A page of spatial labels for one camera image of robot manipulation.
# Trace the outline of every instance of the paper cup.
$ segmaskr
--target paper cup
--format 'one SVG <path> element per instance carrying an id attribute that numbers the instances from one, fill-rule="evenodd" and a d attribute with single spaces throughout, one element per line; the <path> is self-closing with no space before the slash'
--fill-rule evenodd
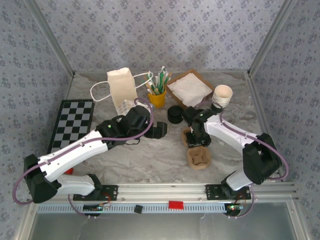
<path id="1" fill-rule="evenodd" d="M 227 85 L 218 85 L 213 92 L 212 101 L 220 104 L 223 108 L 228 106 L 230 99 L 233 95 L 231 87 Z"/>

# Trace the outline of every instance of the metal corner post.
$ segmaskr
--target metal corner post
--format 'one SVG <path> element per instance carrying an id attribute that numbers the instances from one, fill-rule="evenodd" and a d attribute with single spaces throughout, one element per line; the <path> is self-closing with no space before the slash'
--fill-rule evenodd
<path id="1" fill-rule="evenodd" d="M 38 204 L 31 203 L 24 206 L 20 223 L 16 228 L 13 240 L 28 240 L 31 234 L 32 226 L 34 224 L 36 214 L 38 211 Z"/>
<path id="2" fill-rule="evenodd" d="M 276 40 L 280 30 L 284 26 L 289 14 L 291 13 L 292 9 L 296 5 L 297 0 L 284 0 L 274 21 L 271 25 L 269 31 L 267 32 L 264 40 L 255 55 L 252 64 L 249 68 L 249 76 L 252 78 L 258 71 L 260 65 L 264 61 L 269 49 L 271 48 L 272 44 Z"/>
<path id="3" fill-rule="evenodd" d="M 36 0 L 24 0 L 25 4 L 29 8 L 31 14 L 33 15 L 36 23 L 39 25 L 42 33 L 44 34 L 46 40 L 50 44 L 53 52 L 56 54 L 57 58 L 59 59 L 63 69 L 65 72 L 70 76 L 73 77 L 74 71 L 63 51 L 57 38 L 55 37 L 53 31 L 51 30 L 44 14 L 42 13 L 38 3 Z"/>
<path id="4" fill-rule="evenodd" d="M 249 75 L 246 76 L 246 80 L 248 82 L 250 94 L 252 97 L 252 102 L 254 108 L 257 112 L 257 119 L 261 130 L 270 136 L 272 135 L 271 130 L 268 125 L 268 121 L 265 115 L 265 111 L 263 109 L 259 93 L 257 87 L 255 85 L 254 80 Z M 284 174 L 284 170 L 282 168 L 279 169 L 279 175 L 282 176 Z M 292 226 L 294 228 L 295 235 L 298 240 L 312 240 L 311 233 L 309 227 L 307 225 L 306 217 L 303 213 L 301 203 L 299 201 L 287 201 L 286 205 L 288 208 L 288 212 L 291 218 Z"/>

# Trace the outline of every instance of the black lid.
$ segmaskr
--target black lid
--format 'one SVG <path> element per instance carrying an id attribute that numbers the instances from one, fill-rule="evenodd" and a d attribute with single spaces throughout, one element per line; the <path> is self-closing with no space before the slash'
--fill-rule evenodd
<path id="1" fill-rule="evenodd" d="M 179 124 L 183 121 L 182 118 L 182 113 L 183 113 L 183 108 L 180 106 L 171 106 L 168 109 L 168 120 L 172 124 Z"/>

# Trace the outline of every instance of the metal bracket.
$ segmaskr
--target metal bracket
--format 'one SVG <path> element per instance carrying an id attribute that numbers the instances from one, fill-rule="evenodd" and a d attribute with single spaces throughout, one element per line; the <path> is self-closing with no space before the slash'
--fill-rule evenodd
<path id="1" fill-rule="evenodd" d="M 117 201 L 118 197 L 118 185 L 102 185 L 102 190 L 100 195 L 96 198 L 92 196 L 82 196 L 80 194 L 73 195 L 73 201 L 101 201 L 104 202 L 108 200 L 108 195 L 110 196 L 110 201 Z"/>
<path id="2" fill-rule="evenodd" d="M 205 193 L 206 193 L 206 199 L 207 200 L 229 200 L 226 195 L 223 193 L 221 184 L 207 184 L 205 185 Z M 243 200 L 243 196 L 246 200 L 251 199 L 250 189 L 248 186 L 244 186 L 243 188 L 239 189 L 238 191 L 235 191 L 236 197 L 233 198 L 233 200 Z"/>

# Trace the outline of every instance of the glass panel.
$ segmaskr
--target glass panel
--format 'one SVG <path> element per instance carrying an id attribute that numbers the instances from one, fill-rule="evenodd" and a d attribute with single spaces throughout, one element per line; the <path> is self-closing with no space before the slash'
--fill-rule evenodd
<path id="1" fill-rule="evenodd" d="M 76 214 L 36 216 L 29 240 L 295 240 L 285 203 L 257 203 L 243 218 L 222 213 Z"/>

